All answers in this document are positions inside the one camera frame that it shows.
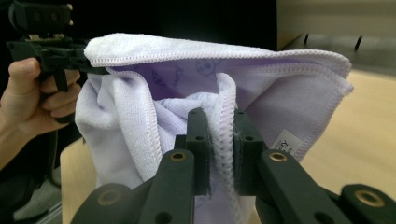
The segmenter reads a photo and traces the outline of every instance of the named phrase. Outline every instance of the table surface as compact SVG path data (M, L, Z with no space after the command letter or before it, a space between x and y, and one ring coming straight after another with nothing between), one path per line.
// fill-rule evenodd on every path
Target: table surface
M396 199L396 78L352 70L354 91L335 110L301 165L323 188L339 193L361 183ZM63 223L95 188L96 172L82 139L61 155ZM260 220L254 213L250 224Z

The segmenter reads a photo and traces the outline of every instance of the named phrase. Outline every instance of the towel fold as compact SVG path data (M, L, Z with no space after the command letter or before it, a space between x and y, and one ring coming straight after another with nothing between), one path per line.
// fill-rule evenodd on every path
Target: towel fold
M264 142L298 161L320 138L333 111L352 92L347 58L323 50L267 49L112 34L85 48L92 66L76 107L76 124L98 186L131 189L153 177L162 154L185 134L187 114L201 107L212 136L213 194L195 199L195 223L247 223L254 197L233 187L233 112L246 111Z

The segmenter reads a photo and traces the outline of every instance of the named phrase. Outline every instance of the table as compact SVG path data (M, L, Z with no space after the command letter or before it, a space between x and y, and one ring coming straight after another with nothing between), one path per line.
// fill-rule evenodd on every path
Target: table
M354 91L335 110L324 134L302 166L335 193L362 183L396 199L396 77L352 70ZM89 149L79 139L61 155L63 223L94 190L96 172ZM249 224L260 220L253 214Z

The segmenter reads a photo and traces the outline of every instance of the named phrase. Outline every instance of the screw hole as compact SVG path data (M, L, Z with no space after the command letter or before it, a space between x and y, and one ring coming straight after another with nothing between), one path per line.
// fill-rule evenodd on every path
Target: screw hole
M35 12L34 17L37 21L41 21L43 18L40 12Z
M56 13L52 13L52 14L50 14L50 16L52 17L53 21L58 21L59 20L59 16Z
M98 203L102 206L109 206L116 203L120 199L120 192L114 189L108 189L101 193L98 198Z
M270 158L273 161L286 161L288 158L280 152L273 152L270 154Z
M175 152L171 155L172 161L184 161L186 160L186 158L187 158L186 154L182 152Z
M355 196L361 201L372 207L383 207L385 205L384 200L379 197L376 193L367 190L367 189L359 189L355 191Z
M168 224L172 221L172 216L169 213L161 212L155 216L156 224Z
M315 213L315 219L320 224L334 224L334 220L324 213Z

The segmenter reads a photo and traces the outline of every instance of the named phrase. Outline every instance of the towel label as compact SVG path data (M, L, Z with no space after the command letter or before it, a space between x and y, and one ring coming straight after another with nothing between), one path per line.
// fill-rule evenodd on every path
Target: towel label
M288 132L288 130L284 129L271 145L270 149L282 150L293 156L302 142L299 138Z

